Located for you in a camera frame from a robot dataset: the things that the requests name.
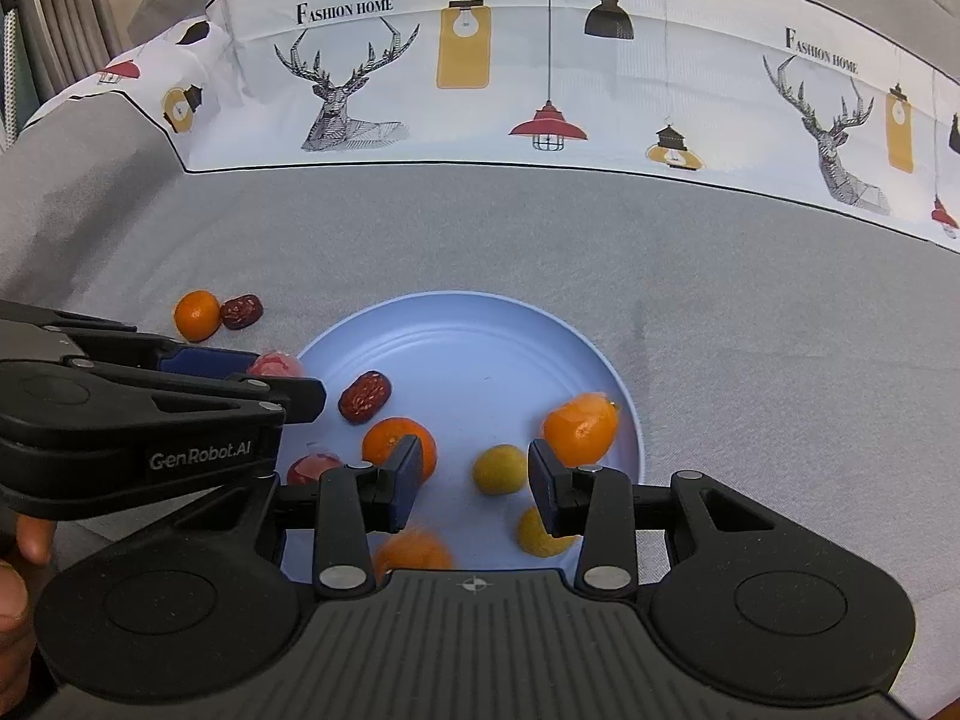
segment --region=metal screw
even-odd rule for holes
[[[598,590],[619,590],[630,584],[630,573],[615,565],[594,565],[584,572],[584,581]]]
[[[320,571],[320,583],[332,590],[352,590],[367,580],[367,572],[355,565],[331,565]]]

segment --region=yellow fruit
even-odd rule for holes
[[[527,457],[508,443],[492,446],[473,464],[473,480],[484,495],[516,493],[527,482]]]
[[[517,522],[517,544],[520,549],[534,557],[555,557],[566,552],[577,536],[563,536],[553,538],[544,530],[544,522],[539,518],[536,506],[532,506],[520,517]]]

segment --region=blue plate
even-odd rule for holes
[[[354,314],[310,343],[299,356],[328,389],[328,406],[310,425],[284,429],[277,470],[286,474],[318,442],[343,461],[358,459],[376,421],[408,416],[437,442],[434,475],[421,488],[411,525],[428,528],[453,553],[458,568],[558,567],[572,571],[579,543],[550,560],[531,557],[514,540],[515,525],[534,505],[526,488],[488,497],[472,466],[498,443],[524,453],[542,420],[571,397],[606,392],[621,406],[620,428],[604,466],[643,479],[640,420],[620,377],[576,330],[538,308],[499,295],[437,292],[405,295]],[[340,393],[361,373],[379,370],[392,396],[366,425],[352,426],[337,410]],[[372,533],[371,549],[386,538]],[[312,533],[290,533],[283,570],[310,581]]]

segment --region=text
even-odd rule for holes
[[[347,16],[364,16],[370,13],[387,13],[394,9],[394,0],[367,0],[366,2],[347,2],[342,5],[327,5],[311,8],[309,2],[299,2],[296,6],[296,23],[326,22]]]
[[[193,464],[207,463],[211,460],[226,460],[227,458],[246,457],[250,454],[252,442],[240,442],[238,445],[229,443],[227,446],[210,446],[207,449],[192,447],[185,452],[165,455],[163,452],[157,452],[150,457],[150,469],[161,471],[165,469],[177,469],[180,466],[193,466]]]
[[[841,56],[838,53],[821,49],[819,46],[813,45],[813,43],[797,40],[797,30],[792,28],[792,26],[786,28],[786,47],[795,50],[795,52],[800,55],[819,59],[821,62],[826,62],[829,65],[856,75],[856,62],[851,62],[847,57]]]

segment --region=yellow lamp illustration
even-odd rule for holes
[[[904,172],[913,172],[912,110],[904,90],[896,84],[887,95],[887,153],[890,164]]]
[[[683,135],[669,124],[656,134],[656,144],[647,149],[647,158],[669,167],[678,167],[679,170],[699,170],[704,167],[701,159],[686,147]]]
[[[174,132],[189,132],[193,127],[193,115],[203,102],[203,89],[174,87],[163,97],[163,117]]]
[[[439,89],[484,89],[490,83],[491,12],[483,0],[452,0],[440,11]]]

